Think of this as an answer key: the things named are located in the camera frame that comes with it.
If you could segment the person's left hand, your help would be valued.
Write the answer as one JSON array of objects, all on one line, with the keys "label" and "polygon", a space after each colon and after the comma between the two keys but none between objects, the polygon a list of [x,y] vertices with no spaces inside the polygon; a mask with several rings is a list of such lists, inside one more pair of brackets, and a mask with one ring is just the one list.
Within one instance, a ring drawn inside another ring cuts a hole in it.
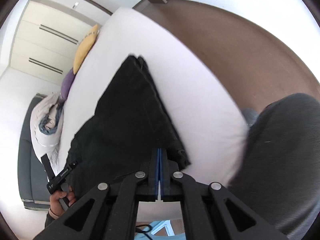
[{"label": "person's left hand", "polygon": [[60,201],[63,201],[63,198],[67,198],[69,200],[68,206],[72,206],[76,202],[75,194],[73,192],[73,188],[69,186],[69,192],[65,191],[56,191],[50,196],[50,209],[49,209],[49,215],[53,219],[58,219],[60,216],[62,216],[65,211],[62,207],[62,204]]}]

